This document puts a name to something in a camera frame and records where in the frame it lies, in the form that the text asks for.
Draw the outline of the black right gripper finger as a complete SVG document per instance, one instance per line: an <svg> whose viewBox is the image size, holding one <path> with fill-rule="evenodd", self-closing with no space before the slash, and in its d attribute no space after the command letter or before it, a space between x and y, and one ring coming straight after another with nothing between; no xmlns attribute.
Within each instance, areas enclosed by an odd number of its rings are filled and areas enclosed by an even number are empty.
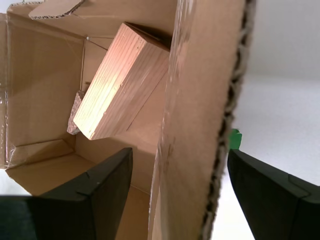
<svg viewBox="0 0 320 240"><path fill-rule="evenodd" d="M133 149L126 147L39 196L0 198L2 240L114 240L128 197Z"/></svg>
<svg viewBox="0 0 320 240"><path fill-rule="evenodd" d="M318 240L320 188L240 150L228 153L233 191L256 240Z"/></svg>

